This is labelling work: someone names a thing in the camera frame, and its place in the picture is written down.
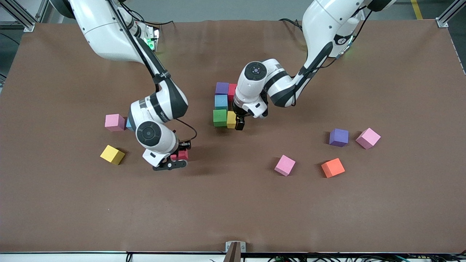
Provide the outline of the orange foam cube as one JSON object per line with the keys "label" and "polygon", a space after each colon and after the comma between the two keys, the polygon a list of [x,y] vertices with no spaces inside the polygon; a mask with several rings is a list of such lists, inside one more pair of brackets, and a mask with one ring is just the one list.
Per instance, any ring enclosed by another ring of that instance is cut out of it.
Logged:
{"label": "orange foam cube", "polygon": [[345,172],[345,168],[339,158],[323,163],[321,168],[326,178],[331,178]]}

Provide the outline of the aluminium frame post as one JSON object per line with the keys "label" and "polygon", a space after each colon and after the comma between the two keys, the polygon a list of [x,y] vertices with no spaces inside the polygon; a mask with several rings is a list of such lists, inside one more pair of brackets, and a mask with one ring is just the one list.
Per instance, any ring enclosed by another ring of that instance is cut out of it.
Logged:
{"label": "aluminium frame post", "polygon": [[454,0],[440,16],[435,18],[438,28],[448,28],[448,21],[453,18],[464,6],[466,6],[466,0]]}
{"label": "aluminium frame post", "polygon": [[0,29],[23,29],[33,32],[43,22],[48,0],[0,0]]}

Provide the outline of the green foam cube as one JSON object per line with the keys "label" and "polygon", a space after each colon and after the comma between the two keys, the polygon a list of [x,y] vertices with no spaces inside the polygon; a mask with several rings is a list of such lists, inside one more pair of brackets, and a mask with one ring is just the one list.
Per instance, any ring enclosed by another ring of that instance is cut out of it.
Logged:
{"label": "green foam cube", "polygon": [[228,121],[228,110],[213,110],[213,125],[215,127],[226,127]]}

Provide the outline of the large table cover mat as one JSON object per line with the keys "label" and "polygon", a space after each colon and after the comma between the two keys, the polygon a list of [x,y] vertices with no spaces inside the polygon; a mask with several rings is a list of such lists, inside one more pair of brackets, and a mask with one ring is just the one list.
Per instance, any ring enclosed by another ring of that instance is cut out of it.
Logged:
{"label": "large table cover mat", "polygon": [[[0,252],[218,251],[459,253],[466,249],[466,76],[433,20],[371,20],[319,70],[295,107],[269,104],[243,131],[213,126],[216,82],[253,60],[291,75],[303,35],[284,22],[162,28],[158,58],[198,131],[186,168],[153,171],[130,130],[111,132],[154,91],[145,66],[108,61],[74,24],[22,36],[0,95]],[[371,128],[370,149],[356,142]],[[328,144],[333,129],[348,144]],[[119,165],[100,157],[110,145]],[[274,170],[296,161],[290,175]],[[326,178],[339,158],[345,172]]]}

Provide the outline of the pink foam cube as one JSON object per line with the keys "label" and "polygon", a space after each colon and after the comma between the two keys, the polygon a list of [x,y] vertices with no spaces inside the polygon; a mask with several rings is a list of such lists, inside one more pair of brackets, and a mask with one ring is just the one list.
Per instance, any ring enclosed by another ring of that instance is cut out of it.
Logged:
{"label": "pink foam cube", "polygon": [[109,114],[105,116],[104,126],[111,132],[124,131],[126,128],[126,120],[120,114]]}
{"label": "pink foam cube", "polygon": [[368,128],[359,135],[359,137],[356,139],[356,142],[367,150],[372,148],[380,138],[381,136],[378,133],[376,133],[373,129]]}
{"label": "pink foam cube", "polygon": [[281,175],[287,177],[290,175],[291,171],[293,170],[293,167],[295,166],[296,161],[293,159],[290,159],[288,156],[283,155],[280,157],[280,160],[274,167],[274,170]]}

